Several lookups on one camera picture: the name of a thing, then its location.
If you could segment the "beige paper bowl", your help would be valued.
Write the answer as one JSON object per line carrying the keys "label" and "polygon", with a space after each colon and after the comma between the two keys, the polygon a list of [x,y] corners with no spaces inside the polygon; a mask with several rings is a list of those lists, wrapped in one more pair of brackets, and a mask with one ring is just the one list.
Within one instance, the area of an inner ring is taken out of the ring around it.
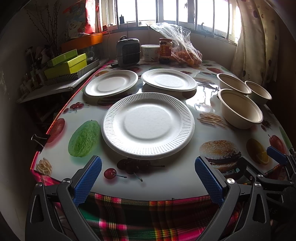
{"label": "beige paper bowl", "polygon": [[245,81],[245,84],[251,89],[251,94],[247,95],[257,105],[264,105],[272,100],[271,94],[259,84],[252,81]]}
{"label": "beige paper bowl", "polygon": [[252,93],[251,89],[240,79],[228,74],[217,74],[220,89],[231,89],[244,95]]}
{"label": "beige paper bowl", "polygon": [[246,130],[262,123],[261,109],[243,94],[230,89],[221,89],[218,98],[221,102],[222,116],[232,126]]}

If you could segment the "ribbed paper plate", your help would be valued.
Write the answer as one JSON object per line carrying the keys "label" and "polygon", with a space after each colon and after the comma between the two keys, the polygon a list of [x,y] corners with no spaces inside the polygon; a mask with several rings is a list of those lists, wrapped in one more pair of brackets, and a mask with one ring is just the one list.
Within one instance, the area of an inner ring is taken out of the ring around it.
{"label": "ribbed paper plate", "polygon": [[184,148],[195,130],[188,107],[157,92],[137,93],[116,102],[105,114],[103,139],[117,153],[140,160],[166,158]]}

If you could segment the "black binder clip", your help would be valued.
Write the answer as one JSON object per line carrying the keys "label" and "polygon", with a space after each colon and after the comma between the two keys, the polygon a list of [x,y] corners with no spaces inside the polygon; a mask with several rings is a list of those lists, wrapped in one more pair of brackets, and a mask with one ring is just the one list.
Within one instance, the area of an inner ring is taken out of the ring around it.
{"label": "black binder clip", "polygon": [[50,138],[50,135],[48,134],[39,135],[39,136],[36,134],[33,134],[31,137],[31,141],[36,143],[36,150],[41,152],[44,149],[49,138]]}

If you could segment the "patterned window curtain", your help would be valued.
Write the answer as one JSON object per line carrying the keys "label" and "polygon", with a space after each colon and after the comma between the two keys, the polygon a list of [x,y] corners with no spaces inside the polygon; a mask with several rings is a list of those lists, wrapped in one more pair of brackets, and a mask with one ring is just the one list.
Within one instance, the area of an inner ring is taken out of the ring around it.
{"label": "patterned window curtain", "polygon": [[236,1],[241,32],[231,72],[243,81],[266,86],[276,79],[280,30],[278,15],[267,1]]}

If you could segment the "grey side shelf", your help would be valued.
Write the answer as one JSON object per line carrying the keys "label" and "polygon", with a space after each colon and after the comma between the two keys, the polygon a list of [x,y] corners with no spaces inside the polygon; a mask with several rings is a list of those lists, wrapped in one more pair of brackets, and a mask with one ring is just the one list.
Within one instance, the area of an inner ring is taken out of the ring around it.
{"label": "grey side shelf", "polygon": [[70,81],[65,81],[65,82],[61,82],[53,85],[43,86],[40,89],[30,92],[25,97],[19,98],[16,101],[16,103],[24,103],[26,101],[38,99],[38,98],[49,96],[52,94],[73,91],[76,87],[78,87],[79,84],[87,80],[93,73],[95,73],[100,67],[102,67],[108,61],[109,59],[98,60],[93,69],[91,69],[90,71],[82,75],[77,80],[70,80]]}

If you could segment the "striped flat box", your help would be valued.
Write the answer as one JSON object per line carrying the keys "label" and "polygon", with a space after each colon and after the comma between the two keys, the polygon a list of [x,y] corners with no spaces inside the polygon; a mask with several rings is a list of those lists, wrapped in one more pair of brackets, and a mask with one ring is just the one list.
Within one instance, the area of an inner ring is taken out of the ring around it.
{"label": "striped flat box", "polygon": [[92,72],[99,65],[100,65],[100,61],[96,60],[96,61],[88,64],[86,67],[82,68],[78,72],[55,77],[52,79],[48,79],[47,81],[45,81],[45,85],[53,85],[53,84],[57,84],[57,83],[78,80],[79,78],[81,78],[85,74],[89,74],[90,72]]}

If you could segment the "plastic bag of oranges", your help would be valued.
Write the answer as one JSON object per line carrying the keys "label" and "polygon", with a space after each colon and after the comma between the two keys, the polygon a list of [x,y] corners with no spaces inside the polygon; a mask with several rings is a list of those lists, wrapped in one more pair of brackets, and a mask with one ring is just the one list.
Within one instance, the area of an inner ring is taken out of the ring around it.
{"label": "plastic bag of oranges", "polygon": [[172,39],[170,63],[189,67],[197,67],[202,64],[201,52],[191,43],[190,30],[166,22],[154,23],[151,28],[160,33],[161,38]]}

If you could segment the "lower yellow-green box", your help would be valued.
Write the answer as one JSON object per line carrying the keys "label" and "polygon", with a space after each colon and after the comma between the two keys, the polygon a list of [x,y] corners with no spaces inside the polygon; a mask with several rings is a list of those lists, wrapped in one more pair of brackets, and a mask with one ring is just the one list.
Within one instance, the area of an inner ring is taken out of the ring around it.
{"label": "lower yellow-green box", "polygon": [[63,75],[69,75],[76,73],[87,66],[87,56],[85,53],[78,55],[77,57],[66,61],[55,67],[49,68],[44,71],[45,76],[48,79],[57,78]]}

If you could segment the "upper green box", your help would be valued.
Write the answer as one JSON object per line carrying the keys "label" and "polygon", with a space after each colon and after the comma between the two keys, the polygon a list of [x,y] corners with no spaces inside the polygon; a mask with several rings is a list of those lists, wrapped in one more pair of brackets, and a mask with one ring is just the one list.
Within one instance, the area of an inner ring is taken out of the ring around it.
{"label": "upper green box", "polygon": [[77,49],[73,49],[66,53],[63,53],[47,62],[48,67],[54,67],[66,61],[69,61],[78,55]]}

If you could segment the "red label glass jar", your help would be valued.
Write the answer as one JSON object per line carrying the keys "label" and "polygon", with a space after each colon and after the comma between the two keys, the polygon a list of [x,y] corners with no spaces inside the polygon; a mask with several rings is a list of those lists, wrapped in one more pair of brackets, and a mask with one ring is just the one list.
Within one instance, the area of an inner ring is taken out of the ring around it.
{"label": "red label glass jar", "polygon": [[159,62],[169,64],[171,60],[172,39],[159,38]]}

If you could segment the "white plastic tub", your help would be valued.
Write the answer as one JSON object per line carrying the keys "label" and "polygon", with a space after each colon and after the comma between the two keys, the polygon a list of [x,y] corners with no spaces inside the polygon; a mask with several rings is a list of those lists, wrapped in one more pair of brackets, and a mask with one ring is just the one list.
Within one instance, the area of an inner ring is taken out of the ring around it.
{"label": "white plastic tub", "polygon": [[141,45],[142,53],[144,56],[144,61],[148,62],[158,62],[159,61],[159,45]]}

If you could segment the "orange shelf box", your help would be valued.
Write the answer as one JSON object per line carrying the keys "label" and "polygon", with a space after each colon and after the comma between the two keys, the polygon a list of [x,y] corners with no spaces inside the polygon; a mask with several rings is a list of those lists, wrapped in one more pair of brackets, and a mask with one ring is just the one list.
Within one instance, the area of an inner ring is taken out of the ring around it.
{"label": "orange shelf box", "polygon": [[100,44],[103,42],[103,34],[95,33],[91,35],[85,35],[76,39],[72,39],[68,42],[65,42],[61,45],[62,53],[69,52],[71,50],[81,50],[88,48],[90,46]]}

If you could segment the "grey portable heater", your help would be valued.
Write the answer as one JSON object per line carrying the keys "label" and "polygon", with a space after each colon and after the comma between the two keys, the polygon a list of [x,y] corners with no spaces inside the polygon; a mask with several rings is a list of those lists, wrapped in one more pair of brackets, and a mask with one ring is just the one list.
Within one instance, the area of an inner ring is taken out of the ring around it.
{"label": "grey portable heater", "polygon": [[139,39],[123,35],[116,43],[116,56],[119,67],[128,67],[140,61]]}

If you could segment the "red paper bag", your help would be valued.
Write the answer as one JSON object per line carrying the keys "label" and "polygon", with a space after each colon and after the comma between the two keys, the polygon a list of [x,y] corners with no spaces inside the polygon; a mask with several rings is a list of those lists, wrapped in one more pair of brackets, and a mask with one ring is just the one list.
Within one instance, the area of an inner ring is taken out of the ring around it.
{"label": "red paper bag", "polygon": [[95,0],[85,1],[85,11],[86,11],[85,33],[93,34],[95,33],[95,15],[96,15]]}

